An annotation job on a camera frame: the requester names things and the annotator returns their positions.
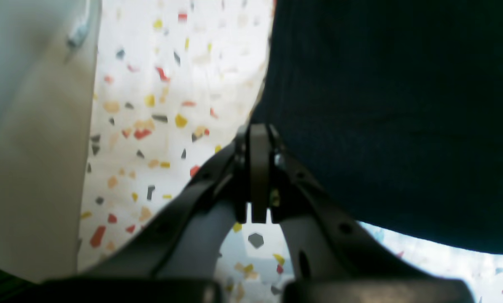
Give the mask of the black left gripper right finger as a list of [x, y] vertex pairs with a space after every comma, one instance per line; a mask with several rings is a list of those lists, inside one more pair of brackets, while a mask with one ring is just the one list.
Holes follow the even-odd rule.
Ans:
[[278, 223], [295, 280], [284, 303], [472, 303], [461, 280], [436, 278], [379, 244], [288, 155], [272, 127], [251, 126], [251, 221]]

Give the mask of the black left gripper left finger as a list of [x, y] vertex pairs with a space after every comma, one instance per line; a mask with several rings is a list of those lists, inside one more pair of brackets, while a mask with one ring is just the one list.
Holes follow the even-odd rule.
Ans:
[[37, 289], [38, 303], [223, 303], [213, 273], [234, 223], [260, 222], [260, 126], [244, 126], [123, 249]]

